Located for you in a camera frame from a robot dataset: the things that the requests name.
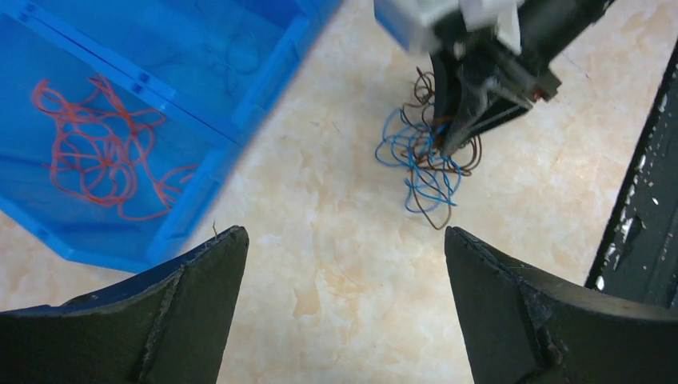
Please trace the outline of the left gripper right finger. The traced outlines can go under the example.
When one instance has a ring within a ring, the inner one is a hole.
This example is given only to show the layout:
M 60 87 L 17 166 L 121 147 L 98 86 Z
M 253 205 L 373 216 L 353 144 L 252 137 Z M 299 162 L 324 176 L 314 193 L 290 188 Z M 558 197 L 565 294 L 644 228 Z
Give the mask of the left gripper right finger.
M 474 382 L 676 382 L 674 310 L 578 286 L 459 227 L 445 257 Z

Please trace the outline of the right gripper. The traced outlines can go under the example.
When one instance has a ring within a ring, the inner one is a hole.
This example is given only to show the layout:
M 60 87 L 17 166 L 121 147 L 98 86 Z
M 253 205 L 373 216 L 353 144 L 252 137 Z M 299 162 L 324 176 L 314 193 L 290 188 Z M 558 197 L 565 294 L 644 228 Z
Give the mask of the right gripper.
M 439 153 L 449 157 L 492 122 L 530 102 L 550 100 L 561 81 L 551 61 L 590 25 L 604 16 L 611 1 L 523 1 L 508 15 L 519 50 L 494 26 L 471 29 L 454 11 L 435 25 L 435 35 L 450 54 L 434 54 L 434 117 L 443 126 Z

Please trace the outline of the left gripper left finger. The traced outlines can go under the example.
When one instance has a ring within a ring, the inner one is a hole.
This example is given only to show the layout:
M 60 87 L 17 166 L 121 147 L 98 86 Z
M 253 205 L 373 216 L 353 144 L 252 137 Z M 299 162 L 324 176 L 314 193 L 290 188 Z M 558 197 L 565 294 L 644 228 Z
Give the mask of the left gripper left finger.
M 232 226 L 60 306 L 2 312 L 2 382 L 215 383 L 248 248 Z

